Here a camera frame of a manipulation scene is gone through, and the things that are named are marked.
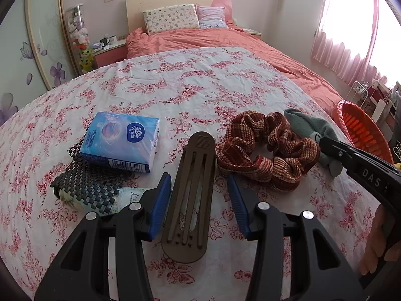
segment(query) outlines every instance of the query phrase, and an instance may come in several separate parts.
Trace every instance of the brown hair tie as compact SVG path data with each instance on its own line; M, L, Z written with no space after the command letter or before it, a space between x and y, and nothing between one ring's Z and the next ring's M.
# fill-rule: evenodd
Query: brown hair tie
M289 122L279 112L264 116L256 111L245 111L231 119L225 142L217 153L217 165L222 175L241 173L273 188L292 191L316 164L320 148L310 138L296 141ZM256 142L267 144L274 159L258 155L252 163L249 155Z

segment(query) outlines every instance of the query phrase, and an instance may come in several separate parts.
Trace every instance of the sliding closet door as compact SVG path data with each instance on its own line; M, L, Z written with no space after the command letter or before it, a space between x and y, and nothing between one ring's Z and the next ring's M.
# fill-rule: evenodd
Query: sliding closet door
M24 0L16 0L0 25L0 125L16 111L47 92L36 66Z
M77 75L65 44L59 0L25 0L27 29L42 78L52 89Z

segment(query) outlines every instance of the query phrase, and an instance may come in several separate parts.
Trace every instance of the bedside table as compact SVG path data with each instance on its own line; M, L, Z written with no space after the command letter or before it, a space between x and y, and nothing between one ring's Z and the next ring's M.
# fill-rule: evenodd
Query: bedside table
M251 34L253 37L257 38L258 40L262 39L262 33L259 33L255 30L252 30L250 28L242 28L245 32L247 32L248 34Z
M96 61L97 67L101 68L127 59L128 49L125 45L126 41L117 41L115 44L109 45L109 48L95 52L93 58Z

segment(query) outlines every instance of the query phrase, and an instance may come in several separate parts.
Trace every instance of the blue tissue package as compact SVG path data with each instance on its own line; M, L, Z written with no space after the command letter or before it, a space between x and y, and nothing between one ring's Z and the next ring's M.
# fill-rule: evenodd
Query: blue tissue package
M98 112L79 152L90 163L149 173L159 125L155 117Z

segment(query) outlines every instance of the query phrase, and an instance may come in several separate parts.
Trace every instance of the barcode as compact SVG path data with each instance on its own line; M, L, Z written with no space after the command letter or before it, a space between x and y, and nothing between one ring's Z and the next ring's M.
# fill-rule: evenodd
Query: barcode
M117 161L117 160L111 160L111 159L109 159L109 164L111 167L114 167L115 169L122 169L122 170L146 173L146 167L143 164Z

